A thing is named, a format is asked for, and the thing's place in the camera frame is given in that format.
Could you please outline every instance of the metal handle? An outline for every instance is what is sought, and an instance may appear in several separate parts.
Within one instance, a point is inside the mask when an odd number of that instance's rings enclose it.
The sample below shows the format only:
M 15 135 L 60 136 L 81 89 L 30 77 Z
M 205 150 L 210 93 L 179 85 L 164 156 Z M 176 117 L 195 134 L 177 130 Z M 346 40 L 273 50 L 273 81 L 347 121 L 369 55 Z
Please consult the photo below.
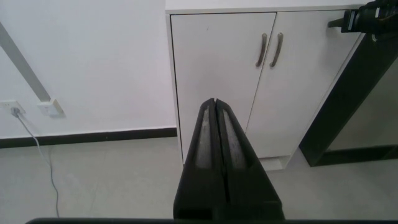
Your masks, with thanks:
M 256 63 L 256 67 L 259 67 L 261 65 L 262 59 L 264 58 L 264 54 L 266 53 L 266 46 L 267 46 L 267 34 L 263 33 L 261 35 L 262 38 L 262 44 L 261 44 L 261 53 L 259 60 Z
M 274 60 L 269 64 L 271 68 L 274 68 L 276 65 L 276 62 L 278 61 L 279 54 L 280 54 L 280 49 L 282 48 L 282 43 L 284 42 L 284 34 L 283 33 L 278 33 L 278 46 L 276 47 L 276 53 L 274 56 Z

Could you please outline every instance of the wall socket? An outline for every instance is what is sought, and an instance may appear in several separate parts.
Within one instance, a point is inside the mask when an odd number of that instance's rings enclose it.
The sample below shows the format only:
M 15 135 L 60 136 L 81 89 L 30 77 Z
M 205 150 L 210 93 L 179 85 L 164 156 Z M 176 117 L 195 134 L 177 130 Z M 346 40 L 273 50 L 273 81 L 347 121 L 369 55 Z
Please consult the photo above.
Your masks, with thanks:
M 52 99 L 49 102 L 41 102 L 37 106 L 46 116 L 57 117 L 63 115 L 63 110 L 55 99 Z
M 10 101 L 2 101 L 0 102 L 0 108 L 2 108 L 4 111 L 6 111 L 7 113 L 11 114 L 11 108 L 19 108 L 19 112 L 25 113 L 25 110 L 20 106 L 20 104 L 18 103 L 18 101 L 16 100 L 10 100 Z

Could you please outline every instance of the white cabinet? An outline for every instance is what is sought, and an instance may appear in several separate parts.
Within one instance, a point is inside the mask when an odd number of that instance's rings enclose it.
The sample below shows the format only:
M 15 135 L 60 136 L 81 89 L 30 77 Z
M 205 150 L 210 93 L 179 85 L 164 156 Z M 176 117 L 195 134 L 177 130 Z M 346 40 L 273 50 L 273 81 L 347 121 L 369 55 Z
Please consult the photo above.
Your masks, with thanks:
M 275 13 L 171 16 L 180 136 L 185 160 L 200 105 L 227 102 L 243 127 L 249 121 L 262 64 L 262 35 Z
M 168 15 L 183 160 L 200 105 L 219 98 L 233 109 L 265 169 L 284 168 L 358 44 L 359 34 L 327 28 L 343 14 Z M 264 34 L 264 61 L 256 66 Z
M 278 12 L 246 136 L 258 157 L 289 156 L 346 60 L 358 33 L 327 28 L 344 11 Z M 277 35 L 283 35 L 275 67 Z

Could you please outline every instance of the gray floor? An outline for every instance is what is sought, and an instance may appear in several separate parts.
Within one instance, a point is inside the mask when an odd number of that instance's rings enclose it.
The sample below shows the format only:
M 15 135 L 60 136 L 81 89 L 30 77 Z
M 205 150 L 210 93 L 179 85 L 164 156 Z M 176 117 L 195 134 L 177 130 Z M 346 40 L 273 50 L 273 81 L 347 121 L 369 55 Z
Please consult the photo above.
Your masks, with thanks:
M 172 218 L 182 171 L 177 138 L 44 146 L 61 217 Z M 297 151 L 268 172 L 288 219 L 398 219 L 398 160 L 309 168 Z M 0 223 L 55 216 L 35 147 L 0 149 Z

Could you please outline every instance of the white cable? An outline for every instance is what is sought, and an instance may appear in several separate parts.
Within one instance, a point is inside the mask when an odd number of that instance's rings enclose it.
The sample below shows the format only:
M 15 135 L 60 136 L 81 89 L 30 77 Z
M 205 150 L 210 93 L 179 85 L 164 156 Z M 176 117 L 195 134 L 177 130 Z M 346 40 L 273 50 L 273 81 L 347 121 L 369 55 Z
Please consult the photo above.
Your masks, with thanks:
M 25 130 L 30 134 L 30 136 L 32 136 L 32 138 L 35 139 L 36 145 L 37 145 L 37 149 L 39 150 L 40 155 L 42 156 L 42 158 L 45 161 L 45 163 L 47 163 L 48 167 L 51 168 L 50 162 L 43 155 L 42 149 L 40 148 L 40 144 L 39 144 L 39 141 L 37 140 L 37 138 L 29 131 L 29 129 L 27 129 L 25 123 L 21 120 L 21 118 L 19 116 L 17 118 L 21 122 L 21 124 L 24 126 Z
M 45 158 L 45 156 L 43 155 L 42 149 L 40 148 L 39 141 L 38 141 L 37 138 L 29 131 L 29 129 L 27 128 L 27 126 L 25 125 L 25 123 L 24 123 L 24 122 L 21 120 L 21 118 L 19 117 L 19 115 L 20 115 L 19 109 L 18 109 L 18 108 L 11 108 L 11 114 L 12 114 L 14 117 L 18 118 L 19 122 L 21 122 L 21 124 L 23 125 L 23 127 L 25 128 L 25 130 L 30 134 L 30 136 L 32 136 L 33 139 L 35 139 L 35 142 L 36 142 L 36 145 L 37 145 L 37 149 L 39 150 L 39 153 L 40 153 L 40 155 L 42 156 L 42 159 L 45 161 L 45 163 L 46 163 L 46 164 L 49 166 L 49 168 L 50 168 L 50 173 L 51 173 L 51 184 L 52 184 L 52 187 L 54 188 L 55 192 L 57 193 L 57 200 L 56 200 L 56 202 L 55 202 L 55 203 L 56 203 L 56 204 L 55 204 L 55 211 L 57 212 L 57 217 L 59 218 L 59 217 L 60 217 L 60 213 L 59 213 L 59 211 L 58 211 L 58 198 L 59 198 L 59 195 L 58 195 L 58 190 L 57 190 L 57 188 L 56 188 L 56 186 L 55 186 L 55 184 L 54 184 L 54 179 L 53 179 L 53 177 L 52 177 L 53 171 L 52 171 L 52 164 L 51 164 L 51 155 L 50 155 L 50 153 L 49 153 L 49 159 L 48 159 L 48 160 Z

